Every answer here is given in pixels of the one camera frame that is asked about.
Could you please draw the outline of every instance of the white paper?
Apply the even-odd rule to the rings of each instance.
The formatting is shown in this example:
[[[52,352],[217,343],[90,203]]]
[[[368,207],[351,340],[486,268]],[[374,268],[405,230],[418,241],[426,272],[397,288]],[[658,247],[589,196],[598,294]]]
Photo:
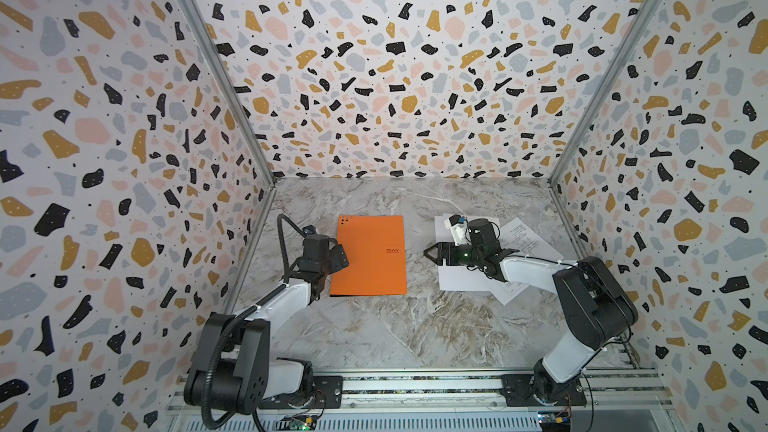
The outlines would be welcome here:
[[[443,214],[441,217],[435,217],[435,237],[437,242],[452,242],[453,238],[449,230],[443,224],[451,214]],[[479,216],[467,216],[467,220],[481,218]],[[482,217],[499,225],[496,217]],[[536,232],[533,232],[529,226],[526,226],[522,220],[516,218],[504,227],[499,228],[499,242],[503,248],[516,248],[523,254],[533,255],[535,257],[547,258],[550,260],[559,260],[563,256],[547,244]],[[438,280],[440,290],[444,291],[466,291],[466,292],[491,292],[496,299],[506,305],[528,286],[519,282],[499,282],[485,277],[480,271],[469,271],[463,265],[439,265]]]

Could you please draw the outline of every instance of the patterned wall panel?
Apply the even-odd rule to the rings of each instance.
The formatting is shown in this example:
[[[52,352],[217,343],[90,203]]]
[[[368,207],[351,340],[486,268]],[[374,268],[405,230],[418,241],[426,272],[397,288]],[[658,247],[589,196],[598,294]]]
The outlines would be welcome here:
[[[664,0],[558,185],[690,430],[768,427],[767,16]]]
[[[175,0],[0,0],[0,428],[157,430],[262,193]]]
[[[278,176],[548,174],[642,0],[198,0]]]

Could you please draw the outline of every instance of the marble tabletop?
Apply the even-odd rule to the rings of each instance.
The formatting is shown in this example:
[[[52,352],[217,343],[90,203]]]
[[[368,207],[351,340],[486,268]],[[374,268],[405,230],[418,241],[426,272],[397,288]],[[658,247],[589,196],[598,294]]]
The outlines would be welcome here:
[[[575,252],[546,182],[508,179],[282,179],[235,310],[271,291],[283,273],[276,217],[336,236],[339,215],[403,216],[408,294],[329,297],[273,332],[270,354],[312,360],[316,368],[529,368],[567,326],[555,295],[528,288],[502,305],[486,292],[439,290],[437,267],[422,256],[443,213],[519,217],[566,258]],[[301,238],[286,228],[292,262]],[[626,367],[616,347],[591,366]]]

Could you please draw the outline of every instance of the orange folder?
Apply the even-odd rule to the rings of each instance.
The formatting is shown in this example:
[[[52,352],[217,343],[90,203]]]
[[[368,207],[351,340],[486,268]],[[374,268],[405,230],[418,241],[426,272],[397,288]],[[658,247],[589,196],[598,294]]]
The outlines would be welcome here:
[[[331,275],[331,295],[408,293],[402,216],[339,216],[336,239],[350,266]]]

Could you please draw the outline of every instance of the black mounting plate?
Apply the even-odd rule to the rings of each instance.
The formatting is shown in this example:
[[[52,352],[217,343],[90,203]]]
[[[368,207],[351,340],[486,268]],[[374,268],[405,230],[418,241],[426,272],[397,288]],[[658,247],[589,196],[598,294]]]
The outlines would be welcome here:
[[[507,401],[507,407],[534,407],[540,408],[542,404],[531,394],[531,379],[533,374],[508,374],[502,376],[502,388],[500,393]],[[587,405],[587,398],[583,391],[579,391],[578,380],[573,380],[569,386],[563,389],[554,407],[567,407],[568,394],[571,395],[571,405]]]
[[[316,375],[312,383],[312,390],[321,390],[322,393],[315,394],[316,402],[312,406],[312,410],[321,410],[323,405],[326,409],[341,408],[343,385],[344,379],[340,375]],[[301,404],[293,404],[291,407],[285,402],[262,400],[259,408],[262,410],[292,410],[293,408],[301,408]]]

